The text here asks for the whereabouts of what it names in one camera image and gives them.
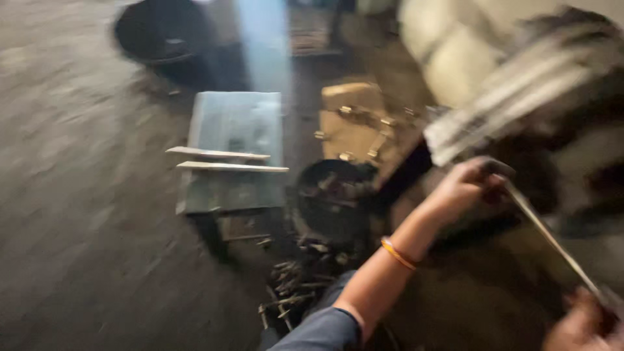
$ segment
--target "cloth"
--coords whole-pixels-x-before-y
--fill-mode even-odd
[[[353,274],[354,270],[346,272],[328,287],[316,306],[310,310],[311,314],[270,351],[360,349],[362,331],[358,322],[349,312],[332,307]]]

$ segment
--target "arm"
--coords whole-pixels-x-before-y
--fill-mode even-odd
[[[500,177],[483,174],[487,161],[488,158],[477,157],[455,166],[394,232],[390,238],[392,246],[411,261],[420,261],[442,226],[455,221],[480,199],[485,189],[502,184]],[[411,269],[380,248],[355,273],[334,307],[353,315],[366,341],[411,274]]]

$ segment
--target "wooden stick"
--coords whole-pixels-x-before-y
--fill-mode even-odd
[[[242,152],[227,152],[196,149],[194,147],[176,146],[165,152],[174,152],[176,154],[185,154],[206,157],[210,159],[248,159],[248,160],[266,160],[270,155],[246,154]]]
[[[247,164],[211,163],[186,161],[176,167],[201,171],[236,171],[236,172],[288,172],[286,167],[251,166]]]

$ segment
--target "hand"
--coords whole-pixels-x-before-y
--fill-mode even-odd
[[[570,312],[555,325],[544,342],[544,351],[622,351],[624,330],[600,336],[605,318],[596,298],[585,289],[578,289]]]
[[[504,178],[491,173],[491,157],[479,156],[457,164],[421,204],[440,225],[450,224],[477,202],[487,189],[502,186]],[[503,173],[510,169],[498,167]]]

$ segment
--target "wooden plank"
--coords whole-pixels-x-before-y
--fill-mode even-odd
[[[343,106],[361,106],[378,116],[386,116],[386,108],[377,84],[346,83],[324,87],[321,90],[325,109],[336,111]]]
[[[325,159],[337,159],[342,152],[351,152],[358,162],[370,161],[368,150],[379,135],[379,131],[364,125],[354,124],[333,111],[322,110],[319,123],[328,136],[323,141]],[[387,146],[380,150],[379,158],[385,158]]]
[[[186,161],[176,167],[200,171],[238,171],[238,172],[288,172],[287,167],[251,166],[248,164],[212,163]]]
[[[197,149],[194,147],[186,147],[186,146],[176,146],[165,152],[173,152],[176,154],[185,154],[185,155],[193,155],[206,157],[209,159],[247,159],[247,160],[266,160],[271,157],[270,155],[256,155],[256,154],[247,154],[244,152],[228,152],[228,151],[215,151],[215,150],[204,150]]]

